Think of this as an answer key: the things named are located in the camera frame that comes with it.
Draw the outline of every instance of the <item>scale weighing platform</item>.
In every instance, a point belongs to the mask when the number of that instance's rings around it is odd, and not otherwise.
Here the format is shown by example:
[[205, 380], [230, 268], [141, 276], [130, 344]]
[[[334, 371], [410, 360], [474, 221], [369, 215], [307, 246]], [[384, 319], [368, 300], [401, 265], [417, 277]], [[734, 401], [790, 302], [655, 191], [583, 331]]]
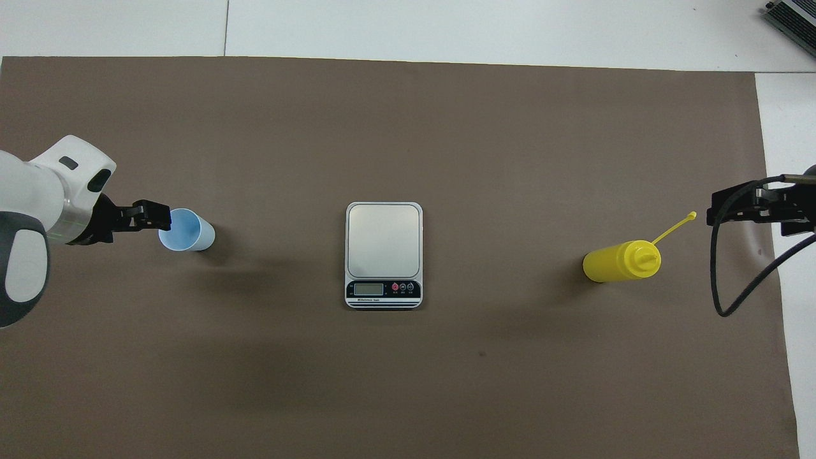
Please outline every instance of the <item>scale weighing platform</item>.
[[346, 304], [409, 310], [422, 302], [422, 207], [351, 203], [346, 209]]

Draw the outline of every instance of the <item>black cable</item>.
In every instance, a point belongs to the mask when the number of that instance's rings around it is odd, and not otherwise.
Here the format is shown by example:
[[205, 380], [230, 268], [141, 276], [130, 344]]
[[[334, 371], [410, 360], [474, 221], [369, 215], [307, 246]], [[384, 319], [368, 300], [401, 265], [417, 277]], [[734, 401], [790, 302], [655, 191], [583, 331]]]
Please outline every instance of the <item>black cable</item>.
[[762, 185], [775, 183], [775, 182], [784, 182], [786, 181], [785, 176], [773, 176], [768, 177], [762, 180], [757, 180], [745, 185], [744, 187], [738, 189], [734, 194], [728, 197], [725, 200], [720, 211], [717, 212], [716, 217], [714, 218], [714, 224], [712, 225], [712, 245], [711, 245], [711, 282], [712, 282], [712, 297], [714, 299], [714, 308], [716, 312], [721, 317], [728, 317], [734, 313], [735, 310], [748, 298], [748, 295], [753, 292], [753, 290], [758, 286], [768, 274], [773, 272], [775, 269], [779, 267], [784, 261], [788, 258], [794, 256], [798, 251], [802, 250], [805, 247], [808, 247], [812, 243], [816, 243], [816, 234], [800, 241], [797, 245], [789, 248], [785, 253], [783, 253], [779, 258], [774, 261], [771, 261], [769, 265], [765, 267], [743, 290], [742, 293], [737, 296], [737, 299], [731, 303], [731, 306], [728, 307], [727, 310], [723, 310], [722, 306], [720, 305], [720, 294], [717, 292], [716, 288], [716, 239], [717, 234], [720, 232], [720, 224], [722, 220], [725, 218], [725, 214], [728, 213], [728, 210], [731, 209], [731, 206], [737, 202], [737, 199], [741, 198], [744, 194], [761, 187]]

